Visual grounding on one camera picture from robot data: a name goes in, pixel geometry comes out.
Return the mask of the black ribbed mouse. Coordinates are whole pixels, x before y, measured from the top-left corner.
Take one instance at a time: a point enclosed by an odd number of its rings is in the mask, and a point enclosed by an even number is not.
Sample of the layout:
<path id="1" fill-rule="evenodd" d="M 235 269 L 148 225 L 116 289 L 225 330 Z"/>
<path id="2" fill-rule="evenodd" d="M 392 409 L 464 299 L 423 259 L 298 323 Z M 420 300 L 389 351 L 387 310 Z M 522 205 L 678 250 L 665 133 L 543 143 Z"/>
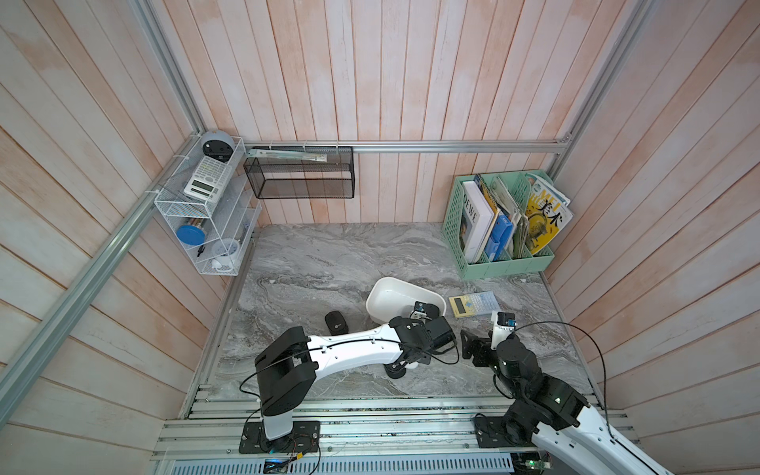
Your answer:
<path id="1" fill-rule="evenodd" d="M 407 362 L 396 361 L 390 364 L 385 364 L 384 370 L 389 378 L 400 379 L 407 373 Z"/>

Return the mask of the white plastic storage box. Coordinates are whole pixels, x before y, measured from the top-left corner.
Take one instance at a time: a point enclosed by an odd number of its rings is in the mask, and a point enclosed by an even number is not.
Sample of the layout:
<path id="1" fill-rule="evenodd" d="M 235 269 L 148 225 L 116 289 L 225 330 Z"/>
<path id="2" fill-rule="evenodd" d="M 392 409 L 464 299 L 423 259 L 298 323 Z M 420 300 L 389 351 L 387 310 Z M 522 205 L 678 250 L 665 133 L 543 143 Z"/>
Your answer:
<path id="1" fill-rule="evenodd" d="M 374 284 L 365 308 L 372 322 L 383 325 L 395 317 L 409 317 L 417 302 L 437 306 L 441 316 L 447 312 L 443 296 L 394 277 L 383 277 Z"/>

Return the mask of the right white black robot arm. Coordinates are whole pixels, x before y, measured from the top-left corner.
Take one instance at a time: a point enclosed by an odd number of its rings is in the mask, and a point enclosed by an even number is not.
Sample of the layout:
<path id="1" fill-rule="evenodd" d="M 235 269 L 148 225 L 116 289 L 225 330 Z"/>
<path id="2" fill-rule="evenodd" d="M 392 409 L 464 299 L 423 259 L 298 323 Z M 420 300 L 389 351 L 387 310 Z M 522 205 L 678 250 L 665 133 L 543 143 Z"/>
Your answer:
<path id="1" fill-rule="evenodd" d="M 493 370 L 513 400 L 502 417 L 473 417 L 479 447 L 532 445 L 580 474 L 669 472 L 612 427 L 574 387 L 544 372 L 538 357 L 512 332 L 496 346 L 467 331 L 460 339 L 462 357 Z"/>

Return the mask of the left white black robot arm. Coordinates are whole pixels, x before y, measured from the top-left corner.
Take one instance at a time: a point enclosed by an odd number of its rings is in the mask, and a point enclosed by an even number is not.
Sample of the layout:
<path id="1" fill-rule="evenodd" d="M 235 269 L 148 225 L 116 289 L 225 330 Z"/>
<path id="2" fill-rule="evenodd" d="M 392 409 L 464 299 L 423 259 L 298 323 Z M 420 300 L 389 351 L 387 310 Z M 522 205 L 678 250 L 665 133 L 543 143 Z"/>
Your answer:
<path id="1" fill-rule="evenodd" d="M 399 378 L 414 363 L 428 364 L 456 338 L 443 317 L 396 317 L 388 324 L 342 336 L 308 336 L 301 327 L 287 330 L 255 360 L 263 436 L 278 441 L 293 431 L 293 412 L 314 383 L 338 372 L 368 365 L 390 368 Z"/>

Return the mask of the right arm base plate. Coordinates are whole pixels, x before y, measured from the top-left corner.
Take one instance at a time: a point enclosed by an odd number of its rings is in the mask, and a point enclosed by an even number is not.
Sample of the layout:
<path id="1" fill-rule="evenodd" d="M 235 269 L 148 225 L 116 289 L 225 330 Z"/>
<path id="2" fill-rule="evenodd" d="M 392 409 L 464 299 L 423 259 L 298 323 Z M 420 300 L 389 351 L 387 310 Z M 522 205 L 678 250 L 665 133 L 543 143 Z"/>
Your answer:
<path id="1" fill-rule="evenodd" d="M 472 421 L 480 448 L 532 447 L 532 436 L 520 425 L 510 426 L 504 417 L 478 413 Z"/>

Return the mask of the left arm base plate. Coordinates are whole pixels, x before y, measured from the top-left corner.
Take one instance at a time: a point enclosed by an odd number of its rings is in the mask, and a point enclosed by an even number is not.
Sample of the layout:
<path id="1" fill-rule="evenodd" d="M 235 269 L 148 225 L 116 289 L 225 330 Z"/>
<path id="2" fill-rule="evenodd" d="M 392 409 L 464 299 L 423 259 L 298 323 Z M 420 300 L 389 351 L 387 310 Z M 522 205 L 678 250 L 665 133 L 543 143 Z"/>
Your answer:
<path id="1" fill-rule="evenodd" d="M 278 439 L 266 437 L 263 423 L 248 422 L 243 426 L 239 453 L 276 454 L 317 452 L 321 424 L 318 421 L 296 421 L 293 430 Z"/>

